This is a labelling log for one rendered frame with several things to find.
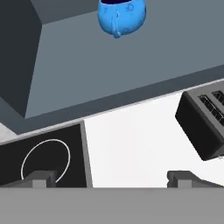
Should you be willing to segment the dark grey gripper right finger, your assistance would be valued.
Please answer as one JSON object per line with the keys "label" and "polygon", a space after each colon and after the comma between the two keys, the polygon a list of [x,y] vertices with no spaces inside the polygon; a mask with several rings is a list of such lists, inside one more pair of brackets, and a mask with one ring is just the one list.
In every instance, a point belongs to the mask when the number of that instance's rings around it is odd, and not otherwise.
{"label": "dark grey gripper right finger", "polygon": [[190,171],[168,171],[167,179],[167,187],[171,188],[221,187],[221,185],[198,178]]}

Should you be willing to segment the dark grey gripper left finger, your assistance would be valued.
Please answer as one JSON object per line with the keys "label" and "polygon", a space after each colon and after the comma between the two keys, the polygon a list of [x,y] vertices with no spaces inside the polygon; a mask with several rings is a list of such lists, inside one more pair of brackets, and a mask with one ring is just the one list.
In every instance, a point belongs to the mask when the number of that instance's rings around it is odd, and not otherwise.
{"label": "dark grey gripper left finger", "polygon": [[26,178],[3,185],[3,188],[50,188],[56,186],[56,171],[34,171]]}

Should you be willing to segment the grey open cabinet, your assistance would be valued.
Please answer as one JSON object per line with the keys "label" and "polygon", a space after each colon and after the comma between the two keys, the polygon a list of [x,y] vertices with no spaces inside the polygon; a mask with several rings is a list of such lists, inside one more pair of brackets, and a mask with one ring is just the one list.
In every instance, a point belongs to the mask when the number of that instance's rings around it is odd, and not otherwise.
{"label": "grey open cabinet", "polygon": [[99,0],[0,0],[0,123],[17,134],[224,78],[224,0],[145,0],[114,38]]}

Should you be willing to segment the black hob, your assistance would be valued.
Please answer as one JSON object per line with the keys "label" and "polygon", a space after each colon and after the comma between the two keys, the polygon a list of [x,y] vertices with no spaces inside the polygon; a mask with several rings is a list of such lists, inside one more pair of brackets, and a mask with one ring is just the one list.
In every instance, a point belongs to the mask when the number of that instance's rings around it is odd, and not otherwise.
{"label": "black hob", "polygon": [[0,186],[51,171],[57,187],[93,185],[84,122],[20,137],[0,144]]}

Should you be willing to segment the black toaster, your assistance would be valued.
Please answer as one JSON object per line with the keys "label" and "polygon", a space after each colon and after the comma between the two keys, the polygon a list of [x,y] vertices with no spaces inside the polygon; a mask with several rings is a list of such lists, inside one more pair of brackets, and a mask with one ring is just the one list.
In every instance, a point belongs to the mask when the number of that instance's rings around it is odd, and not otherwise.
{"label": "black toaster", "polygon": [[224,157],[224,80],[185,91],[175,118],[202,160]]}

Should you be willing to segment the blue mug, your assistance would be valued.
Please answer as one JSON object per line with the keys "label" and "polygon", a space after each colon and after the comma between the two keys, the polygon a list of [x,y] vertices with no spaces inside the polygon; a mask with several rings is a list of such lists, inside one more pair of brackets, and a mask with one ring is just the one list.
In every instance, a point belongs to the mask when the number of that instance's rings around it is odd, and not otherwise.
{"label": "blue mug", "polygon": [[99,0],[98,22],[102,30],[118,39],[137,31],[146,19],[145,0]]}

